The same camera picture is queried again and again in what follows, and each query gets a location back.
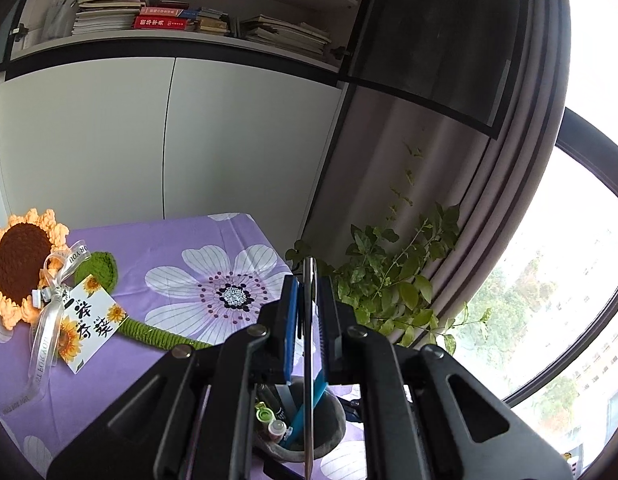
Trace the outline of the grey felt pen holder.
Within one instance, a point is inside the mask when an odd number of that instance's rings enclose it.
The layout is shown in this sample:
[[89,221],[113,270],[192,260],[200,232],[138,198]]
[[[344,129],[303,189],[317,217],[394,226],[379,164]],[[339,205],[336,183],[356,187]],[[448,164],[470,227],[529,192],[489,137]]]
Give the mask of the grey felt pen holder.
[[[303,380],[293,377],[289,385],[258,385],[256,400],[271,408],[276,419],[291,429],[296,415],[303,414]],[[313,457],[317,460],[333,451],[343,440],[346,417],[341,402],[333,393],[324,391],[313,408]],[[261,454],[283,463],[302,463],[305,459],[303,431],[291,444],[283,439],[274,442],[262,422],[256,422],[254,447]]]

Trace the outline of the green potted plant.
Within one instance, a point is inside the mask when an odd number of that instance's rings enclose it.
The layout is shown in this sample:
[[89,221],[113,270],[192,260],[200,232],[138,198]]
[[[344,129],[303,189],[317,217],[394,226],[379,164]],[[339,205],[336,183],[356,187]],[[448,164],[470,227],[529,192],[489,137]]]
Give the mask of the green potted plant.
[[433,307],[433,280],[425,275],[431,264],[447,258],[457,248],[462,233],[458,204],[436,203],[430,211],[418,214],[405,233],[396,231],[400,213],[412,208],[410,192],[415,187],[413,162],[423,157],[420,148],[405,144],[410,157],[402,171],[405,182],[390,189],[388,212],[380,222],[349,228],[345,260],[332,264],[318,258],[302,238],[285,252],[284,259],[298,273],[301,264],[315,258],[317,271],[331,280],[337,301],[352,307],[358,323],[386,337],[395,335],[399,346],[413,346],[419,338],[441,344],[449,353],[457,350],[455,332],[472,327],[480,339],[487,339],[492,308],[478,318],[470,306],[442,321]]

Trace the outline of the purple floral tablecloth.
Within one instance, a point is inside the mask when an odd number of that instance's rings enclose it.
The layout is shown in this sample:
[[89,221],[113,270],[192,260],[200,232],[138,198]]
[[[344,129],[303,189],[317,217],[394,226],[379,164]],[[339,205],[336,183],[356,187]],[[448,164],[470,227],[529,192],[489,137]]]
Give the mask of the purple floral tablecloth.
[[[256,221],[237,212],[71,231],[67,242],[78,240],[115,258],[112,296],[130,318],[210,344],[253,324],[260,307],[279,298],[289,272]],[[42,399],[0,415],[18,457],[44,476],[163,354],[114,335],[79,373],[58,362]]]

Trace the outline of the white bookshelf cabinet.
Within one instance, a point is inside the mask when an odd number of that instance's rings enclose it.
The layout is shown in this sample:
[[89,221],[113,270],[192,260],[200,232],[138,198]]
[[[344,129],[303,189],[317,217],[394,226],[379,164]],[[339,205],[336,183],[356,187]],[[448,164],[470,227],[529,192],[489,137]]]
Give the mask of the white bookshelf cabinet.
[[69,229],[243,212],[300,237],[363,0],[185,0],[230,32],[93,28],[80,0],[0,1],[0,226]]

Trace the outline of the translucent printed ribbon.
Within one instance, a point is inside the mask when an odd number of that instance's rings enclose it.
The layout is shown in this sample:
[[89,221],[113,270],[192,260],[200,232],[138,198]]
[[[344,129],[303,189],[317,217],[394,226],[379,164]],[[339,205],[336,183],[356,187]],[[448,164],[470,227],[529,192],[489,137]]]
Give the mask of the translucent printed ribbon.
[[70,298],[70,288],[65,282],[90,256],[88,245],[84,240],[78,240],[67,250],[52,252],[45,258],[41,274],[47,304],[36,323],[28,367],[28,382],[19,396],[0,408],[3,415],[13,413],[24,404],[39,401],[45,396],[62,325],[62,315]]

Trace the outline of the sunflower gift card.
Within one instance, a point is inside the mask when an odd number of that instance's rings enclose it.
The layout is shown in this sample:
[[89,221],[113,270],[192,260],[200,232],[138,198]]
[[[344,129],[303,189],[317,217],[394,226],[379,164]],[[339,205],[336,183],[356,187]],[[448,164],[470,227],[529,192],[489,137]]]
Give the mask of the sunflower gift card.
[[78,374],[127,316],[97,278],[88,274],[70,290],[60,319],[56,353]]

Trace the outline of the blue pen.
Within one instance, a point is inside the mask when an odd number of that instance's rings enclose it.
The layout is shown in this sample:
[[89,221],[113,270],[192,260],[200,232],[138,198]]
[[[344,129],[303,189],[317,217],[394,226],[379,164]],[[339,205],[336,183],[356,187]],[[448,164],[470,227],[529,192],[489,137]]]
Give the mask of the blue pen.
[[299,438],[303,438],[304,444],[315,444],[315,407],[321,401],[326,392],[327,381],[324,370],[320,370],[311,382],[311,400],[305,401],[297,408],[291,426],[281,441],[283,448],[290,448]]

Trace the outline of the grey curtain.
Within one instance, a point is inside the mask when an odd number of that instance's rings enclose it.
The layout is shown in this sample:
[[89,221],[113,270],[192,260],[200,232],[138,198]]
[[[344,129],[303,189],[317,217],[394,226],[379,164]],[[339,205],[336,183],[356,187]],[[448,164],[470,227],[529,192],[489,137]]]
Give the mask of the grey curtain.
[[527,0],[521,64],[499,136],[487,143],[460,202],[460,235],[431,281],[440,323],[488,278],[532,201],[558,138],[570,69],[568,0]]

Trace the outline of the crochet sunflower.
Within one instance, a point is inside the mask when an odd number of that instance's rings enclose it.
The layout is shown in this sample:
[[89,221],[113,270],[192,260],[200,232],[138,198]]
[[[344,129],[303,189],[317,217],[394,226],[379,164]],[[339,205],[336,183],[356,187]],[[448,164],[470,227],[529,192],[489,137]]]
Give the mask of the crochet sunflower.
[[[42,295],[43,287],[48,286],[47,275],[51,280],[60,278],[60,272],[69,266],[69,258],[79,250],[69,248],[68,234],[69,229],[56,220],[53,209],[43,214],[36,208],[23,216],[12,214],[6,228],[0,228],[0,321],[8,332],[19,322],[39,326],[36,323],[40,323],[40,312],[46,307],[39,309],[34,305],[34,293]],[[118,284],[115,257],[110,252],[92,252],[88,258],[82,255],[78,256],[78,262],[72,262],[71,276],[65,271],[62,284],[73,278],[74,284],[88,295],[96,292],[110,295]],[[160,350],[171,350],[177,344],[188,344],[196,350],[210,346],[127,318],[119,304],[112,304],[105,320],[109,325],[121,326],[117,332],[122,336]],[[66,363],[74,362],[83,349],[83,341],[86,333],[80,333],[79,323],[69,321],[65,314],[54,341],[55,356]]]

